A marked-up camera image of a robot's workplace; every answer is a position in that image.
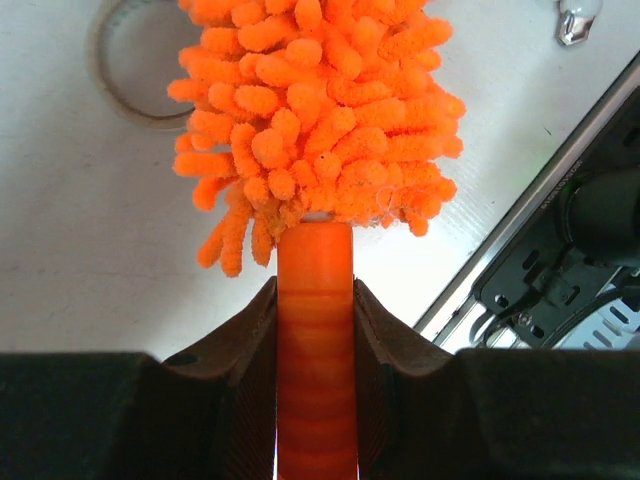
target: white countertop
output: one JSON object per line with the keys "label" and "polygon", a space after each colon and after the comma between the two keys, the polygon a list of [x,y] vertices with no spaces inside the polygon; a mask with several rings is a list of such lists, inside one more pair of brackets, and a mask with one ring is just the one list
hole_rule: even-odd
{"label": "white countertop", "polygon": [[[222,211],[192,207],[192,183],[171,170],[172,135],[130,126],[92,88],[83,44],[99,3],[0,0],[0,351],[163,358],[275,273],[249,254],[235,280],[197,267]],[[167,16],[174,7],[145,8],[123,22],[113,58],[127,91],[149,104],[197,32]],[[437,78],[468,108],[466,152],[442,164],[459,194],[425,238],[403,227],[356,231],[356,274],[408,324],[640,48],[637,0],[605,0],[591,38],[572,48],[553,38],[550,0],[438,0],[427,11],[456,28]]]}

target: orange plastic handle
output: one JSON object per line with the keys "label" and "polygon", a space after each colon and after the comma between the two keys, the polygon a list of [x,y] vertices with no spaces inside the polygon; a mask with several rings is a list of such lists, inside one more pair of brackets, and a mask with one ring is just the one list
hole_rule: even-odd
{"label": "orange plastic handle", "polygon": [[278,473],[355,480],[357,437],[352,230],[303,223],[278,244]]}

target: orange microfiber duster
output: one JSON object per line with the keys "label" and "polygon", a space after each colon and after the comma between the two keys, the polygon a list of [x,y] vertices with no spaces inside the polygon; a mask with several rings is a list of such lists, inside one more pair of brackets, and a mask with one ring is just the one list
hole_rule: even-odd
{"label": "orange microfiber duster", "polygon": [[[169,94],[191,102],[175,171],[228,213],[198,255],[236,276],[278,246],[278,448],[285,480],[355,479],[351,230],[425,235],[455,185],[464,104],[433,81],[450,25],[426,0],[181,0],[202,25]],[[212,149],[228,144],[231,153]],[[336,223],[303,223],[312,213]]]}
{"label": "orange microfiber duster", "polygon": [[[196,107],[189,134],[176,143],[176,172],[232,185],[218,229],[225,248],[206,242],[203,266],[220,261],[227,275],[240,273],[248,222],[235,220],[239,211],[254,220],[260,264],[285,229],[315,211],[358,225],[398,220],[426,233],[455,193],[430,162],[460,154],[465,109],[429,73],[439,64],[433,47],[451,27],[425,16],[423,3],[183,3],[205,28],[201,45],[181,55],[191,78],[169,88]],[[231,154],[207,151],[220,144],[230,144]],[[198,204],[215,204],[220,192],[200,187]]]}

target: clear plastic object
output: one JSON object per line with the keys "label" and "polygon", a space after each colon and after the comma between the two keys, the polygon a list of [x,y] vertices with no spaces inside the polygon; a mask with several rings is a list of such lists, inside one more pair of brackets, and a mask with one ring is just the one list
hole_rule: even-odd
{"label": "clear plastic object", "polygon": [[589,38],[604,0],[560,0],[557,37],[564,45],[576,45]]}

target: black cable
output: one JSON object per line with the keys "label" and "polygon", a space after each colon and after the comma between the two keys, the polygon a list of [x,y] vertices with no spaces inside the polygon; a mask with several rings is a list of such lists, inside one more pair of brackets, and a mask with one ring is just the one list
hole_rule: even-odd
{"label": "black cable", "polygon": [[627,285],[601,293],[580,310],[569,315],[569,317],[556,330],[551,332],[551,334],[542,342],[541,346],[554,346],[593,313],[611,302],[620,300],[621,298],[628,300],[640,300],[640,285]]}
{"label": "black cable", "polygon": [[517,320],[517,318],[527,310],[533,308],[541,299],[543,295],[538,291],[530,291],[515,305],[505,309],[487,325],[487,328],[482,332],[482,336],[476,347],[485,348],[489,346],[489,339],[491,336],[499,330],[505,327],[509,327],[510,323]]}

